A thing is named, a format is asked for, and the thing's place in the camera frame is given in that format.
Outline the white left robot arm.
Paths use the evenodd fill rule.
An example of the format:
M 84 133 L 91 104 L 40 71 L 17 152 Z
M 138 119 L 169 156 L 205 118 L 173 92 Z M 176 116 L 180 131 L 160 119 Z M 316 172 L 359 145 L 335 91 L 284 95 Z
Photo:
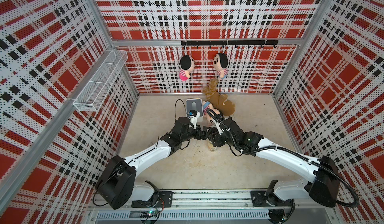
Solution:
M 158 161 L 180 150 L 183 142 L 206 140 L 208 130 L 208 127 L 201 127 L 187 117 L 178 118 L 170 132 L 144 151 L 125 158 L 111 158 L 96 183 L 96 193 L 114 210 L 127 202 L 155 206 L 160 200 L 160 190 L 149 181 L 137 181 L 137 177 Z

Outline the paper milk tea cup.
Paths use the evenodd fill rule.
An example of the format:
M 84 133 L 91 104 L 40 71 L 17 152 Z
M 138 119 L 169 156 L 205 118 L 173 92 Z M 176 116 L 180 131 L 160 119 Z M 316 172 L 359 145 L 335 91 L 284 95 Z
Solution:
M 215 152 L 217 150 L 217 147 L 214 147 L 212 143 L 208 143 L 208 148 L 211 152 Z

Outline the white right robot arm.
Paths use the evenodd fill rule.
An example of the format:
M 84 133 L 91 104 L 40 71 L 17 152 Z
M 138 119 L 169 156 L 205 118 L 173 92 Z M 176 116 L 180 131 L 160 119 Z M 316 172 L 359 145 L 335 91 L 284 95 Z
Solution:
M 300 179 L 293 181 L 271 181 L 265 192 L 270 206 L 282 206 L 296 199 L 311 199 L 328 208 L 336 206 L 340 181 L 334 162 L 327 157 L 317 159 L 299 154 L 270 141 L 255 132 L 243 132 L 232 119 L 221 123 L 208 121 L 213 130 L 208 139 L 214 147 L 229 145 L 241 155 L 251 155 L 274 162 L 298 174 Z

